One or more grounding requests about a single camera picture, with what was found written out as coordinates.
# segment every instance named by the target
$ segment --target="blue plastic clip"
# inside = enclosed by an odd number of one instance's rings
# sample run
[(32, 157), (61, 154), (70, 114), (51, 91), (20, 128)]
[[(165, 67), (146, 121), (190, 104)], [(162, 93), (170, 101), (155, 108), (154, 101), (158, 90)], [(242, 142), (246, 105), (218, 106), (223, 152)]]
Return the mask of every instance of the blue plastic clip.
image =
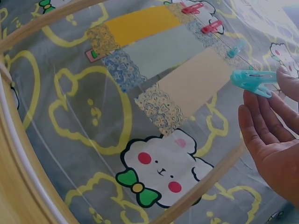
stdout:
[(244, 40), (240, 40), (235, 47), (233, 47), (231, 50), (228, 51), (228, 56), (230, 58), (235, 57), (241, 51), (241, 49), (244, 48), (244, 46), (245, 46)]
[(264, 84), (276, 83), (274, 71), (236, 70), (230, 76), (235, 86), (253, 92), (262, 97), (271, 98), (271, 91)]

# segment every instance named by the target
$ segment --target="cartoon bear print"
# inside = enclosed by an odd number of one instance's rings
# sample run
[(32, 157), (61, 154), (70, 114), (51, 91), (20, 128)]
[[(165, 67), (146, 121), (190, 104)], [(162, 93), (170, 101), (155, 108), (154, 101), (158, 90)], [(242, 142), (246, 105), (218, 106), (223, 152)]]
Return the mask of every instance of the cartoon bear print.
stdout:
[(52, 11), (55, 8), (63, 6), (69, 3), (71, 0), (42, 0), (39, 2), (39, 6), (43, 7), (43, 14)]
[(12, 87), (12, 86), (10, 86), (10, 91), (11, 91), (11, 93), (13, 95), (14, 103), (15, 103), (15, 106), (17, 107), (17, 110), (18, 110), (19, 107), (20, 107), (20, 101), (19, 101), (19, 98), (18, 98), (18, 94), (17, 94), (15, 88)]
[[(197, 4), (201, 2), (204, 6), (202, 8), (199, 8), (199, 12), (195, 12), (195, 16), (201, 21), (204, 26), (207, 26), (211, 24), (212, 22), (215, 22), (218, 20), (218, 18), (214, 15), (216, 12), (216, 9), (214, 6), (212, 6), (210, 3), (206, 1), (190, 1), (190, 0), (171, 0), (171, 1), (165, 1), (164, 4), (168, 5), (171, 3), (181, 3), (184, 7), (189, 7), (194, 4)], [(224, 34), (224, 27), (223, 25), (217, 27), (217, 33)]]
[(292, 58), (284, 43), (272, 43), (270, 46), (272, 58), (283, 65), (293, 77), (298, 78), (299, 66)]
[(136, 194), (141, 207), (169, 208), (213, 169), (195, 152), (195, 140), (180, 129), (167, 137), (133, 139), (121, 153), (126, 169), (116, 180)]

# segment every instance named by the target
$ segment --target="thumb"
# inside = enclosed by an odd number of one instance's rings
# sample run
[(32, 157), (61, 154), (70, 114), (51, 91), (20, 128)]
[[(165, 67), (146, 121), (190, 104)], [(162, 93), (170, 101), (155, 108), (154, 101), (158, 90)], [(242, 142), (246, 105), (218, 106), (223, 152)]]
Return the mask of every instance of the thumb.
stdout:
[(281, 91), (296, 102), (299, 102), (299, 79), (290, 75), (282, 66), (276, 71), (277, 82)]

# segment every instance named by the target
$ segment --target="finger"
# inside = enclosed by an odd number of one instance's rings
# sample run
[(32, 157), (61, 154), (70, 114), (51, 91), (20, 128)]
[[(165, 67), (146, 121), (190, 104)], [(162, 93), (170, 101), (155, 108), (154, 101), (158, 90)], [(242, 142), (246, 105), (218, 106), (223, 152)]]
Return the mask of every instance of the finger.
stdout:
[(291, 76), (282, 66), (277, 69), (276, 76), (281, 91), (292, 100), (299, 102), (299, 79)]
[(272, 97), (268, 101), (270, 107), (282, 118), (285, 124), (296, 134), (299, 134), (299, 114), (275, 93), (272, 93)]
[(263, 120), (263, 117), (260, 113), (258, 100), (256, 94), (244, 91), (243, 94), (244, 104), (248, 107), (254, 128), (256, 129), (257, 134), (261, 137), (264, 143), (272, 144), (272, 143), (279, 143), (279, 140), (269, 131), (268, 127)]
[(259, 151), (265, 146), (265, 143), (257, 134), (256, 129), (254, 128), (249, 108), (245, 105), (239, 106), (238, 117), (244, 143), (249, 150), (253, 160), (255, 162), (258, 162), (260, 161), (260, 159), (258, 158)]
[(276, 114), (271, 109), (268, 100), (265, 97), (257, 97), (259, 108), (263, 120), (269, 131), (280, 141), (287, 142), (292, 141), (295, 137), (285, 129), (283, 124), (280, 122)]

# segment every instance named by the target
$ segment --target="bedsheet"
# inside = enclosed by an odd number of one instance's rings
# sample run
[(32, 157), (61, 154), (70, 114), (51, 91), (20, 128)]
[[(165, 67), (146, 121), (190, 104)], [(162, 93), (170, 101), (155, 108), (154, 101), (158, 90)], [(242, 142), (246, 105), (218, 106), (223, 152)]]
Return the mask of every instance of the bedsheet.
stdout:
[[(3, 37), (67, 2), (2, 1)], [(30, 142), (54, 187), (82, 224), (146, 224), (167, 208), (162, 203), (142, 207), (141, 200), (145, 204), (147, 197), (137, 200), (115, 175), (125, 169), (125, 153), (121, 152), (130, 146), (128, 142), (161, 139), (134, 98), (174, 67), (124, 93), (92, 51), (85, 31), (123, 14), (175, 2), (178, 0), (109, 0), (42, 28), (5, 53)], [(209, 14), (196, 16), (203, 24), (209, 19), (222, 20), (223, 29), (216, 35), (230, 47), (243, 39), (246, 44), (240, 56), (250, 64), (249, 69), (275, 70), (281, 64), (298, 76), (299, 33), (281, 4), (269, 11), (266, 0), (206, 2), (211, 5)], [(237, 107), (241, 103), (242, 90), (227, 83), (180, 127), (183, 139), (194, 140), (198, 157), (215, 165), (238, 144)], [(164, 154), (159, 162), (185, 172), (185, 160), (177, 158), (174, 163), (169, 158), (170, 154)], [(134, 178), (132, 173), (125, 175)], [(279, 208), (284, 203), (258, 175), (246, 153), (174, 223), (263, 224), (282, 215)]]

